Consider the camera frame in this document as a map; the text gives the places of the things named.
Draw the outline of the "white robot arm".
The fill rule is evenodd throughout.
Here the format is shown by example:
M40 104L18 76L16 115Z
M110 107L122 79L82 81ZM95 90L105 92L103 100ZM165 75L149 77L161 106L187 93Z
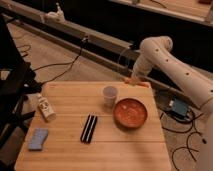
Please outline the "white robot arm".
M153 67L158 67L208 116L203 134L205 143L201 145L195 170L213 171L213 80L174 57L172 47L168 36L145 38L140 43L133 74L147 75Z

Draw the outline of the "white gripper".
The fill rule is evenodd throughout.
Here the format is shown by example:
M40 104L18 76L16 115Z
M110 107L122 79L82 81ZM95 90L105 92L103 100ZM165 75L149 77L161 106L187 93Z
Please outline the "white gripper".
M154 65L144 55L140 55L133 65L131 77L144 79L152 71L153 67Z

